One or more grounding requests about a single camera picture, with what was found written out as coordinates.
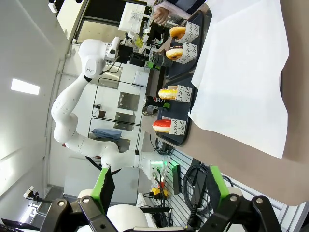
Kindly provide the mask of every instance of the red frosted donut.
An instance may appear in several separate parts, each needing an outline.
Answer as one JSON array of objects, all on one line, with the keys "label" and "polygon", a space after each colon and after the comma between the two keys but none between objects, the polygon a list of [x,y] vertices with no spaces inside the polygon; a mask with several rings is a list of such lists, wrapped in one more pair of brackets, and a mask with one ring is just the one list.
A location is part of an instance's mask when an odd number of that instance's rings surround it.
[{"label": "red frosted donut", "polygon": [[153,123],[153,129],[157,132],[169,133],[170,124],[170,119],[157,120]]}]

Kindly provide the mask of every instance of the blue cloth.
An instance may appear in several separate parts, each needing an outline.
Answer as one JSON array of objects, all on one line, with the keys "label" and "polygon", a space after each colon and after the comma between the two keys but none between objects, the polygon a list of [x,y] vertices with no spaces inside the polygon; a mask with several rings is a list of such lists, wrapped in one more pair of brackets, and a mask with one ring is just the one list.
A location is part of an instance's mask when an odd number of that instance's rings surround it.
[{"label": "blue cloth", "polygon": [[192,15],[204,4],[205,0],[168,0],[168,2]]},{"label": "blue cloth", "polygon": [[118,141],[121,138],[121,131],[113,129],[101,129],[96,128],[92,131],[98,138],[111,139],[112,141]]}]

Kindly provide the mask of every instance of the white paper sheet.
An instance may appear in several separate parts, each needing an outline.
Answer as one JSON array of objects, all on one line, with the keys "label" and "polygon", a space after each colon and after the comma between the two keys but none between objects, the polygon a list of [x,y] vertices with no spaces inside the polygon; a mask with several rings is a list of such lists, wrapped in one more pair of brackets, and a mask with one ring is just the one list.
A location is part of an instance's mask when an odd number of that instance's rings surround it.
[{"label": "white paper sheet", "polygon": [[189,116],[214,131],[281,158],[287,111],[280,73],[289,50],[279,0],[208,0],[212,12],[192,83]]}]

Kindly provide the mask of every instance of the ceiling light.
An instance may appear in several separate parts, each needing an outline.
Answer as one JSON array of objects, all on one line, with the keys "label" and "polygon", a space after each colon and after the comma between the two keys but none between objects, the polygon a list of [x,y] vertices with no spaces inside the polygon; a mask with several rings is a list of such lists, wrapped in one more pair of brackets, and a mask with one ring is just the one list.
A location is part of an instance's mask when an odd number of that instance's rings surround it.
[{"label": "ceiling light", "polygon": [[38,95],[40,91],[40,87],[27,83],[25,81],[13,79],[11,90]]}]

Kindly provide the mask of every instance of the sleeve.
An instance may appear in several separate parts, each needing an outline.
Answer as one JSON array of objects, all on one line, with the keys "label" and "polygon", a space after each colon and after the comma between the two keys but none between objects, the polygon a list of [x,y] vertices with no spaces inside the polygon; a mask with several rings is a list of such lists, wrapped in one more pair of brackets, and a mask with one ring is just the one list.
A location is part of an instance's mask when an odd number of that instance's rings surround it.
[{"label": "sleeve", "polygon": [[172,3],[168,2],[168,1],[165,1],[165,2],[155,6],[154,10],[156,11],[158,7],[163,7],[165,9],[169,10],[169,14],[170,15],[172,15],[172,14],[173,15],[177,15],[177,16],[179,16],[181,18],[184,18],[184,19],[188,19],[191,16],[186,11],[180,9],[179,7],[175,6],[174,4],[172,4]]}]

